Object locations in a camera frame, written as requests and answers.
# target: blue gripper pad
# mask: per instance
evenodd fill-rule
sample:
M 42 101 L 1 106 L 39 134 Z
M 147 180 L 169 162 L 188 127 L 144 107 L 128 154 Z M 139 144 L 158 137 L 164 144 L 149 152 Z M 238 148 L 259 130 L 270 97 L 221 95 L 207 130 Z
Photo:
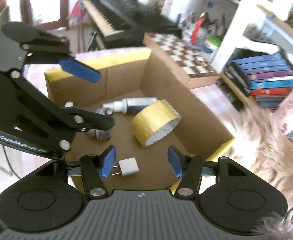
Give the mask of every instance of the blue gripper pad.
M 101 78 L 100 71 L 97 71 L 75 59 L 63 59 L 59 61 L 59 64 L 65 72 L 91 83 L 98 82 Z
M 168 162 L 177 178 L 183 177 L 183 167 L 181 159 L 171 146 L 168 148 Z
M 114 165 L 117 157 L 117 150 L 113 145 L 110 145 L 101 155 L 101 168 L 98 168 L 98 174 L 101 178 L 107 178 L 112 166 Z

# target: electronic keyboard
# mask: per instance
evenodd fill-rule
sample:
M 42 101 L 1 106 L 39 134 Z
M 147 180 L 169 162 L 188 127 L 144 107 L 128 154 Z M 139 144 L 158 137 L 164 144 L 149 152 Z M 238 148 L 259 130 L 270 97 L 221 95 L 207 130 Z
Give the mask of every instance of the electronic keyboard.
M 82 4 L 105 48 L 141 46 L 146 32 L 181 37 L 175 23 L 136 0 L 83 0 Z

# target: purple book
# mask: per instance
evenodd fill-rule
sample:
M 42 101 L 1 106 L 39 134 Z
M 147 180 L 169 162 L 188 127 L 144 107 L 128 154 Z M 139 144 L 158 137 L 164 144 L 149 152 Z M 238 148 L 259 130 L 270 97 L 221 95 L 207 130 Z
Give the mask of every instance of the purple book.
M 257 74 L 249 74 L 246 76 L 248 80 L 268 79 L 272 77 L 286 77 L 286 76 L 293 76 L 293 70 L 264 72 L 264 73 L 257 73 Z

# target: white power adapter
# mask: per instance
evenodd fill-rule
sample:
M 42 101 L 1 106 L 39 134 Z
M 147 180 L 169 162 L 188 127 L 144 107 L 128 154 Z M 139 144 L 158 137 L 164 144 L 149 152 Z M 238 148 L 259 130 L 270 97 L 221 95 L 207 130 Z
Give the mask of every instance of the white power adapter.
M 125 176 L 130 176 L 139 172 L 139 167 L 134 157 L 120 160 L 119 165 L 113 166 L 113 167 L 115 168 L 119 166 L 120 166 L 121 172 L 117 172 L 112 175 L 122 174 L 122 177 L 125 177 Z

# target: roll of tape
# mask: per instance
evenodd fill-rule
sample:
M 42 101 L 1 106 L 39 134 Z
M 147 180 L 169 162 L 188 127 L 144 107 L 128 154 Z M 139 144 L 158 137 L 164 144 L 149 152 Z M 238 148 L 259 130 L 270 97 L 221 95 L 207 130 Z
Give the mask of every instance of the roll of tape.
M 162 139 L 180 120 L 179 113 L 166 100 L 159 100 L 138 113 L 131 121 L 131 127 L 144 147 Z

